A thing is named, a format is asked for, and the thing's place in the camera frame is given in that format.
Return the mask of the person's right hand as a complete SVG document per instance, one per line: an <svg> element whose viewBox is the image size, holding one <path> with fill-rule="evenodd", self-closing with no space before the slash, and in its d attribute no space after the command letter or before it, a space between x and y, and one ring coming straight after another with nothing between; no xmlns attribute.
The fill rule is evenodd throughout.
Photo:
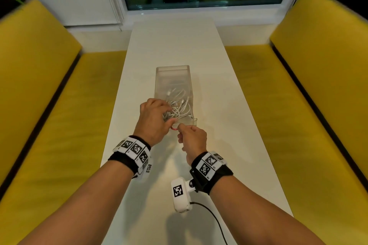
<svg viewBox="0 0 368 245"><path fill-rule="evenodd" d="M182 150L186 153L186 161L191 166L192 162L202 153L207 151L206 148L207 133L199 128L196 131L196 140L180 143L183 145Z"/></svg>

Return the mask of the person's left hand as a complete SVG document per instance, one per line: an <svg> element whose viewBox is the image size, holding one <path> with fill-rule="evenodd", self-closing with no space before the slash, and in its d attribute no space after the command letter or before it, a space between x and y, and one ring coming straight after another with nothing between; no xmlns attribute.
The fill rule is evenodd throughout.
<svg viewBox="0 0 368 245"><path fill-rule="evenodd" d="M161 99L150 98L140 104L140 116L133 135L142 138L151 147L158 144L167 134L164 132L163 114L172 110L172 107Z"/></svg>

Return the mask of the person's right forearm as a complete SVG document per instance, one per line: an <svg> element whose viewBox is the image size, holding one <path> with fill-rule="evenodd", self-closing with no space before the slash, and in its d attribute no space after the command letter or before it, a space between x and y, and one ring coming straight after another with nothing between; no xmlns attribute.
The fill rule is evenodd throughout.
<svg viewBox="0 0 368 245"><path fill-rule="evenodd" d="M235 176L220 178L209 196L237 245L325 245L304 224Z"/></svg>

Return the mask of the person's left forearm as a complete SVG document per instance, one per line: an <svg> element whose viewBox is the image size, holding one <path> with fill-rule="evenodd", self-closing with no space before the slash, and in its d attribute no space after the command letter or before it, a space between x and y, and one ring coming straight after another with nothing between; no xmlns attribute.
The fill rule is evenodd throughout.
<svg viewBox="0 0 368 245"><path fill-rule="evenodd" d="M18 245L101 245L133 172L107 161Z"/></svg>

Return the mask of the clear plastic box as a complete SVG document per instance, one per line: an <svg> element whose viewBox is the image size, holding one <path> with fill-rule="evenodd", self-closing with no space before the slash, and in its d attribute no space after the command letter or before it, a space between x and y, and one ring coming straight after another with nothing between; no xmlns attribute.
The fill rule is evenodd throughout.
<svg viewBox="0 0 368 245"><path fill-rule="evenodd" d="M157 67L154 98L165 100L172 107L172 112L163 114L164 121L176 118L177 122L173 127L178 127L180 123L196 126L197 118L193 113L194 95L188 65Z"/></svg>

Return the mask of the black wristband with marker tags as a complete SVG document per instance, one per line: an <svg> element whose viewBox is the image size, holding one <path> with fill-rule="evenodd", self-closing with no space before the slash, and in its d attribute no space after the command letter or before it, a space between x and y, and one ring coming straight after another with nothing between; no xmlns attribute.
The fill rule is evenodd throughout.
<svg viewBox="0 0 368 245"><path fill-rule="evenodd" d="M208 195L222 177L233 176L226 160L215 152L203 152L197 156L191 164L190 174L190 186L194 187L196 192Z"/></svg>
<svg viewBox="0 0 368 245"><path fill-rule="evenodd" d="M122 163L133 172L132 179L146 181L153 165L151 146L138 136L124 138L114 149L108 161Z"/></svg>

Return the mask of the yellow upholstered bench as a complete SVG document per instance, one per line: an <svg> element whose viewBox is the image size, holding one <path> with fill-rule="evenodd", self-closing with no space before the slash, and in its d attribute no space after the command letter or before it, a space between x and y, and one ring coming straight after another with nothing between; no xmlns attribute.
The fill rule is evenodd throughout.
<svg viewBox="0 0 368 245"><path fill-rule="evenodd" d="M297 0L268 44L225 49L295 218L368 245L368 20Z"/></svg>
<svg viewBox="0 0 368 245"><path fill-rule="evenodd" d="M83 53L38 0L0 20L0 245L99 168L126 53Z"/></svg>

